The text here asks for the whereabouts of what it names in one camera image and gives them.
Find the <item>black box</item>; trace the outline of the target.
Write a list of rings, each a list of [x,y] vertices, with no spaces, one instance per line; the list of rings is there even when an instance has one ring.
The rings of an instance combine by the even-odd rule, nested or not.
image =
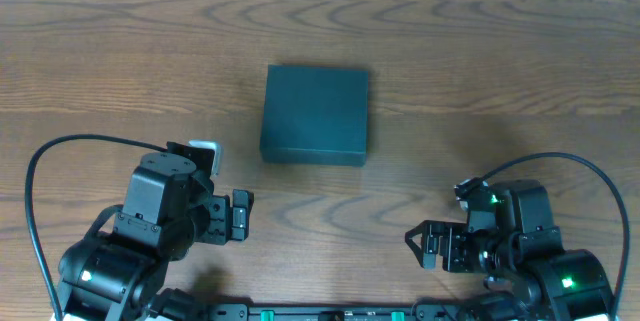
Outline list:
[[[269,66],[260,138],[263,160],[364,166],[368,89],[365,70]]]

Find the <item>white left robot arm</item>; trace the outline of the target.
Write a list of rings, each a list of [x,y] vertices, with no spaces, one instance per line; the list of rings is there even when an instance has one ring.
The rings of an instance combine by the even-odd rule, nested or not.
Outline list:
[[[134,170],[125,201],[104,209],[59,263],[59,303],[85,320],[135,320],[162,288],[168,266],[196,243],[244,241],[250,191],[215,195],[213,153],[154,152]]]

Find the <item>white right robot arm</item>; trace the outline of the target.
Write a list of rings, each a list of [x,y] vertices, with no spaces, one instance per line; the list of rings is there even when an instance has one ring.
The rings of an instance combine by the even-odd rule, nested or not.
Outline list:
[[[405,234],[420,266],[484,277],[487,294],[457,307],[457,320],[585,320],[613,316],[613,292],[600,261],[567,250],[545,187],[536,180],[454,189],[463,223],[425,220]]]

